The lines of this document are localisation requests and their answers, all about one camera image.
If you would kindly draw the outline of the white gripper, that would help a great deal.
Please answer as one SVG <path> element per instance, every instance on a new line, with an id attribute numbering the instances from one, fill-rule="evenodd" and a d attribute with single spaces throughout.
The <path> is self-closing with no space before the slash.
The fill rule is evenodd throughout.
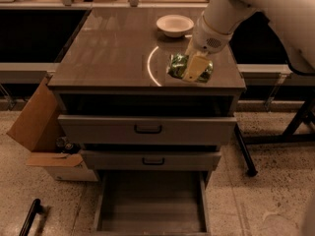
<path id="1" fill-rule="evenodd" d="M 231 33 L 220 33 L 213 29 L 207 23 L 205 14 L 202 13 L 193 28 L 191 39 L 185 51 L 189 57 L 194 56 L 188 62 L 183 80 L 197 82 L 210 65 L 210 60 L 204 56 L 221 52 L 231 37 Z"/>

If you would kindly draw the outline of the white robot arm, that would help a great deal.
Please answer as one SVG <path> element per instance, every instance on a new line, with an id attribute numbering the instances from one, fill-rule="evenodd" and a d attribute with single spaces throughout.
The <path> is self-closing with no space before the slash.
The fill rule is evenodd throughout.
<path id="1" fill-rule="evenodd" d="M 209 55 L 222 51 L 237 27 L 263 13 L 281 40 L 293 73 L 315 73 L 315 0 L 210 0 L 187 46 L 188 71 L 200 75 Z"/>

